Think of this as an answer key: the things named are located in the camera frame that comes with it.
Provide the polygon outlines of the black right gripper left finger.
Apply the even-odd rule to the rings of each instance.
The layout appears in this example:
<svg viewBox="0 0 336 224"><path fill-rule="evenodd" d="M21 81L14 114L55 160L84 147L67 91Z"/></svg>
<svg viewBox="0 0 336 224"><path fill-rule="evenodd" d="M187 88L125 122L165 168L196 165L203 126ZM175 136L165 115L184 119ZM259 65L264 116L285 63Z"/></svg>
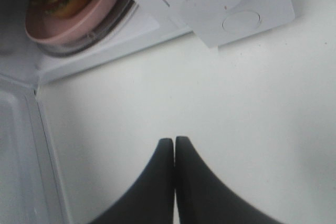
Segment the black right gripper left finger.
<svg viewBox="0 0 336 224"><path fill-rule="evenodd" d="M174 197L173 141L163 138L129 190L92 223L173 223Z"/></svg>

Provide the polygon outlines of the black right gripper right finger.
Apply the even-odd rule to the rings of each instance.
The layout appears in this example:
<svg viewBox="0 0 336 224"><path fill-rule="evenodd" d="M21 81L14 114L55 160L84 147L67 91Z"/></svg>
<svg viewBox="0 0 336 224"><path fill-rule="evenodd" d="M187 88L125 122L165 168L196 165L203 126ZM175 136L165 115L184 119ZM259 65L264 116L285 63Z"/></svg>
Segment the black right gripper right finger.
<svg viewBox="0 0 336 224"><path fill-rule="evenodd" d="M186 136L175 142L175 188L180 223L280 223L223 184Z"/></svg>

